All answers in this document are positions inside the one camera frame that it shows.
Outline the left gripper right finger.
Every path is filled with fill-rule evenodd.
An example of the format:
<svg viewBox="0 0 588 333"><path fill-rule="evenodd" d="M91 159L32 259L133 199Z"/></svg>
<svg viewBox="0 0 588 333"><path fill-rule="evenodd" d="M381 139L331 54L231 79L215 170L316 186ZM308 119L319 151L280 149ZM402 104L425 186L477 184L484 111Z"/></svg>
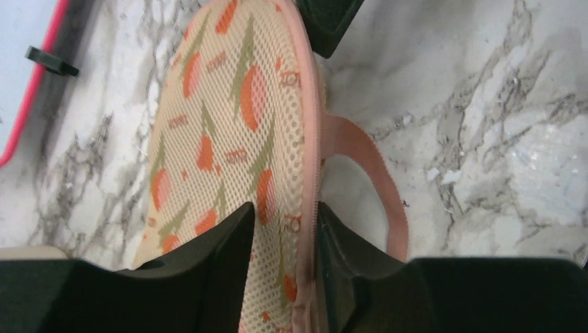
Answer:
<svg viewBox="0 0 588 333"><path fill-rule="evenodd" d="M321 332L586 332L587 272L554 258L385 254L318 207Z"/></svg>

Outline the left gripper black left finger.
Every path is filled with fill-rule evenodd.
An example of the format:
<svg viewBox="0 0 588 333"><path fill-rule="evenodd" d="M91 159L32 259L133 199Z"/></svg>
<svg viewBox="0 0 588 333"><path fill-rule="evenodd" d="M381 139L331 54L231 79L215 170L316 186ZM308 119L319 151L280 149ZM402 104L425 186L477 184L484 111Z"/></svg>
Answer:
<svg viewBox="0 0 588 333"><path fill-rule="evenodd" d="M2 332L237 332L255 213L219 225L135 270L81 259L3 260Z"/></svg>

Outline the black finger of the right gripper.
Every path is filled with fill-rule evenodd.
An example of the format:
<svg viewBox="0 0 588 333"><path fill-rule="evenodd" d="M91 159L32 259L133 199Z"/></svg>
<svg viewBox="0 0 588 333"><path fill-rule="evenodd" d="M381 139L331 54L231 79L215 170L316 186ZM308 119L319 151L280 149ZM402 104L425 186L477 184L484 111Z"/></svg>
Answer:
<svg viewBox="0 0 588 333"><path fill-rule="evenodd" d="M311 48L332 57L364 0L297 0Z"/></svg>

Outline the floral mesh laundry bag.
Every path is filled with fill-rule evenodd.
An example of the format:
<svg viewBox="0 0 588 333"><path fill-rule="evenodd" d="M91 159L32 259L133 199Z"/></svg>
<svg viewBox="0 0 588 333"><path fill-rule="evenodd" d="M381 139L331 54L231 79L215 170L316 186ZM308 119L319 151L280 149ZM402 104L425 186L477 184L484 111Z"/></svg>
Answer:
<svg viewBox="0 0 588 333"><path fill-rule="evenodd" d="M292 1L211 1L188 25L148 147L150 199L133 266L187 250L246 202L256 217L244 299L205 302L206 332L310 332L322 165L369 176L404 261L408 221L372 138L329 114L302 15Z"/></svg>

